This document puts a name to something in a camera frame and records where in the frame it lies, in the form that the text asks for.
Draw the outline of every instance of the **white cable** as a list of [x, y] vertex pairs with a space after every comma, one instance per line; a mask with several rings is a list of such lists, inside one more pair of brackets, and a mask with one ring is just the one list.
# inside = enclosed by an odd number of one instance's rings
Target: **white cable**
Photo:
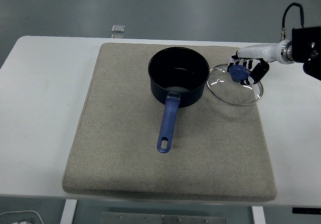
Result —
[[45, 224], [44, 221], [42, 220], [41, 216], [39, 215], [39, 213], [36, 212], [36, 211], [34, 211], [34, 210], [7, 211], [7, 212], [1, 213], [0, 216], [1, 216], [1, 215], [4, 215], [4, 214], [14, 214], [14, 213], [23, 213], [23, 212], [33, 212], [33, 213], [37, 214], [38, 217], [39, 217], [39, 219], [40, 219], [40, 221], [41, 221], [41, 223], [42, 223], [42, 224]]

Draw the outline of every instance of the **screw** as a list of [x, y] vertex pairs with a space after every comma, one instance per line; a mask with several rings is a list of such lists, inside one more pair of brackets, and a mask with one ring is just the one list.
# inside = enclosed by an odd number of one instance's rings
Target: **screw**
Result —
[[310, 58], [311, 59], [316, 59], [318, 56], [318, 52], [316, 50], [313, 50], [310, 54]]

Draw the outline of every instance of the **metal plate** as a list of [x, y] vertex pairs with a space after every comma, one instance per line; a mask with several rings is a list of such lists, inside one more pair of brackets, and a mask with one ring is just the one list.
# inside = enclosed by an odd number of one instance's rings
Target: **metal plate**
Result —
[[125, 25], [113, 25], [111, 32], [124, 32], [125, 31]]
[[103, 212], [100, 224], [226, 224], [223, 217]]

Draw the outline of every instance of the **black cable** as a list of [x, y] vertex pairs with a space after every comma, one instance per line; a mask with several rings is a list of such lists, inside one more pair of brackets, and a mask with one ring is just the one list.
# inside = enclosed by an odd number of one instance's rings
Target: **black cable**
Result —
[[296, 7], [299, 7], [300, 8], [300, 19], [301, 19], [301, 26], [302, 28], [304, 28], [304, 13], [303, 13], [303, 6], [299, 3], [295, 3], [293, 2], [292, 4], [290, 4], [284, 14], [283, 14], [283, 18], [282, 18], [282, 28], [285, 28], [285, 17], [286, 17], [286, 13], [288, 12], [288, 10], [292, 7], [292, 6], [296, 6]]

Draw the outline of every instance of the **robotic arm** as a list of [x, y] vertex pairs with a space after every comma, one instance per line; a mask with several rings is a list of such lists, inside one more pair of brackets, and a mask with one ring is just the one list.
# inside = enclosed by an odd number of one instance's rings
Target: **robotic arm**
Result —
[[[285, 40], [285, 15], [291, 6], [300, 7], [300, 29], [292, 30], [292, 40]], [[269, 70], [269, 62], [282, 64], [303, 63], [306, 74], [321, 80], [321, 27], [303, 27], [303, 8], [300, 4], [289, 5], [283, 15], [282, 41], [275, 44], [261, 44], [243, 47], [232, 56], [228, 65], [232, 79], [242, 85], [258, 83]], [[253, 67], [253, 59], [260, 62]]]

